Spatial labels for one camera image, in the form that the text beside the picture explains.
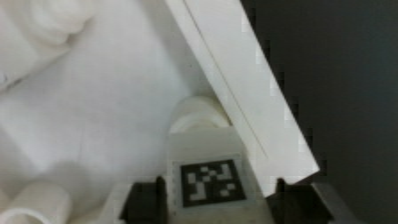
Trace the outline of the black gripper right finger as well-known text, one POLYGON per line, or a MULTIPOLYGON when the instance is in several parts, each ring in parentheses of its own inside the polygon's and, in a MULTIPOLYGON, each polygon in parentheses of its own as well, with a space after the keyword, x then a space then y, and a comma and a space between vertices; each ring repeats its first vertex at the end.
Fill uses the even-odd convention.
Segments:
POLYGON ((278 179, 276 192, 267 197, 276 224, 329 224, 333 213, 310 184, 278 179))

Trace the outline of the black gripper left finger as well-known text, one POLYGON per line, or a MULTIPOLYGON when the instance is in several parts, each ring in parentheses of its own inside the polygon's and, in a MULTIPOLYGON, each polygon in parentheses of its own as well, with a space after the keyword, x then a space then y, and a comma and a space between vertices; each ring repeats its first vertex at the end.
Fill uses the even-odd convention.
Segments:
POLYGON ((137 182, 129 192, 120 220, 125 224, 168 224, 168 186, 164 177, 137 182))

